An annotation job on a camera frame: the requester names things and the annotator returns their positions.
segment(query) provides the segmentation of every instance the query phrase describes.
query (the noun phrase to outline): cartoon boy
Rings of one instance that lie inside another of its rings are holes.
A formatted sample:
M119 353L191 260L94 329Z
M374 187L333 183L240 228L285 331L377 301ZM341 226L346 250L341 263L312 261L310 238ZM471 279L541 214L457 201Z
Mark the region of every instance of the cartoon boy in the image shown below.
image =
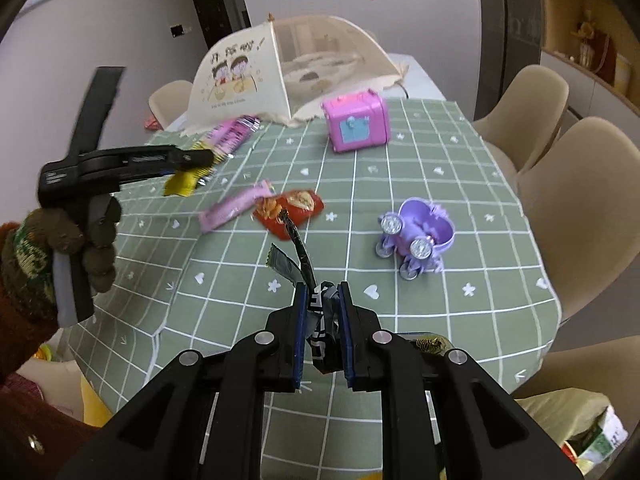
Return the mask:
M229 67L226 65L226 61L213 67L211 71L213 72L213 79L216 81L216 86L226 83L226 80L229 78Z
M244 71L249 64L247 56L238 56L231 63L231 77L233 80L244 78Z

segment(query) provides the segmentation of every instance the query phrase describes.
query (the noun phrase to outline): glove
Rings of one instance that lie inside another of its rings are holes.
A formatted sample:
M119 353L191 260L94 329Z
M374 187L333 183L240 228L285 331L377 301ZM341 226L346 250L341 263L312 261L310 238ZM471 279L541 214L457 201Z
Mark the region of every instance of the glove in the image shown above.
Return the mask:
M89 224L83 234L62 209L36 209L9 232L2 248L2 282L14 308L27 320L57 319L52 253L83 251L82 265L91 286L107 292L115 279L117 222L122 210L112 198L105 216Z

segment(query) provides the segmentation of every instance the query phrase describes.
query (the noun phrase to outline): pink toy box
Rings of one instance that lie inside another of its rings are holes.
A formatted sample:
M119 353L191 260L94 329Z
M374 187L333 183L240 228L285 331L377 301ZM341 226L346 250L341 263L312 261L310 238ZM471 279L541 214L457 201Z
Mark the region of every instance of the pink toy box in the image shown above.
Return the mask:
M322 103L334 152L388 143L389 111L373 90L343 95Z

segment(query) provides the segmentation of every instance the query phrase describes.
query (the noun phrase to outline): red snack package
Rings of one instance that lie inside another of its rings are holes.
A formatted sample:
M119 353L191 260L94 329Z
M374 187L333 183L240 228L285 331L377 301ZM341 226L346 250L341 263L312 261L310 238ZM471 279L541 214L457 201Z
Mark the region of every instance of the red snack package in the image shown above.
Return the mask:
M278 196L258 200L257 205L254 216L280 240L289 240L287 230L278 218L282 209L287 210L289 218L297 226L324 209L320 197L311 190L287 191Z

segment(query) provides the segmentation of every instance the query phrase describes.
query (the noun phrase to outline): blue toy door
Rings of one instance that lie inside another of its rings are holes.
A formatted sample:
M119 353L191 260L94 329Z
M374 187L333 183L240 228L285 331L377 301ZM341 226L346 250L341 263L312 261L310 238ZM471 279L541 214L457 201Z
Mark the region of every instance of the blue toy door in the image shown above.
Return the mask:
M342 142L345 144L369 139L369 118L349 117L341 121L340 133L342 134Z

